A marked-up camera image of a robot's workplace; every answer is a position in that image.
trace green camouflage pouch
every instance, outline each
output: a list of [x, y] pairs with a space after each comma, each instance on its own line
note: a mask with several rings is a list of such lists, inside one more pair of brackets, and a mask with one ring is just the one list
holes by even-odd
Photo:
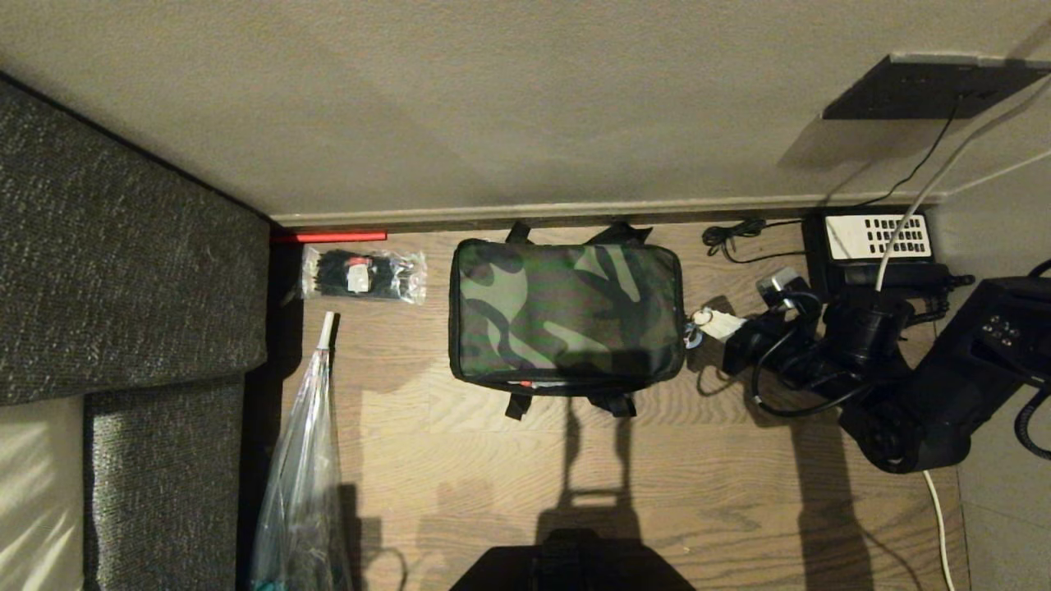
[[582, 245], [536, 245], [516, 223], [507, 243], [466, 240], [450, 283], [449, 359], [465, 382], [535, 395], [588, 396], [634, 416], [631, 393], [685, 358], [682, 269], [650, 229], [614, 224]]

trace white wall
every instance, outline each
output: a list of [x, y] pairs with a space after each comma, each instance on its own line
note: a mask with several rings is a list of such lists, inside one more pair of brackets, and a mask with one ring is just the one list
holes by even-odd
[[[1042, 124], [1047, 139], [1051, 123]], [[1026, 274], [1051, 258], [1051, 157], [952, 196], [934, 221], [953, 272]], [[953, 309], [966, 295], [954, 294]], [[1013, 430], [1031, 395], [1018, 392], [982, 427], [959, 468], [974, 589], [1051, 588], [1051, 462], [1026, 451]], [[1051, 408], [1036, 413], [1031, 434], [1051, 447]]]
[[[738, 208], [885, 190], [941, 122], [821, 110], [889, 53], [1051, 59], [1049, 19], [1046, 0], [5, 0], [0, 68], [291, 223]], [[1045, 139], [987, 142], [944, 187]]]

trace floor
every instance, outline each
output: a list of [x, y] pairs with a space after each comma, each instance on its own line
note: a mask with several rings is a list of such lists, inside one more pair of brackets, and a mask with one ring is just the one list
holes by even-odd
[[[739, 315], [762, 311], [757, 279], [785, 265], [806, 268], [802, 257], [750, 265], [708, 258], [700, 244], [706, 225], [658, 225], [648, 240], [679, 254], [687, 310], [728, 301]], [[531, 239], [580, 243], [599, 229], [536, 229]], [[358, 591], [446, 590], [490, 548], [538, 544], [565, 527], [641, 538], [686, 588], [945, 588], [922, 476], [871, 467], [831, 414], [795, 422], [756, 414], [740, 380], [716, 368], [716, 344], [701, 347], [675, 380], [638, 394], [632, 421], [586, 401], [539, 399], [518, 423], [503, 416], [506, 394], [454, 380], [453, 249], [467, 238], [504, 236], [405, 233], [368, 245], [426, 253], [423, 306], [306, 302], [306, 355], [325, 310], [341, 314], [332, 383]], [[738, 246], [754, 257], [800, 250], [802, 241], [798, 226], [782, 226]], [[926, 325], [907, 337], [914, 361], [933, 332]], [[306, 360], [285, 382], [286, 408]], [[579, 450], [575, 461], [570, 449]], [[969, 589], [956, 472], [934, 476], [956, 588]], [[580, 494], [595, 489], [607, 493]]]

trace clear plastic bag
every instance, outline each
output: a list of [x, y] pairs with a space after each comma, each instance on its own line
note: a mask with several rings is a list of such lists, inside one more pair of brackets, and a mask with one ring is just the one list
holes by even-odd
[[335, 295], [423, 304], [427, 261], [423, 252], [321, 252], [308, 246], [303, 249], [300, 283], [304, 298]]
[[329, 350], [333, 314], [310, 358], [277, 439], [252, 552], [252, 591], [352, 591], [332, 435]]

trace red strip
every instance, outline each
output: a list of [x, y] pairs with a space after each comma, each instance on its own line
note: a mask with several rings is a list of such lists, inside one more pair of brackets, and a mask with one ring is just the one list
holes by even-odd
[[387, 232], [329, 232], [293, 233], [271, 236], [270, 242], [277, 244], [314, 244], [317, 242], [379, 242], [387, 240]]

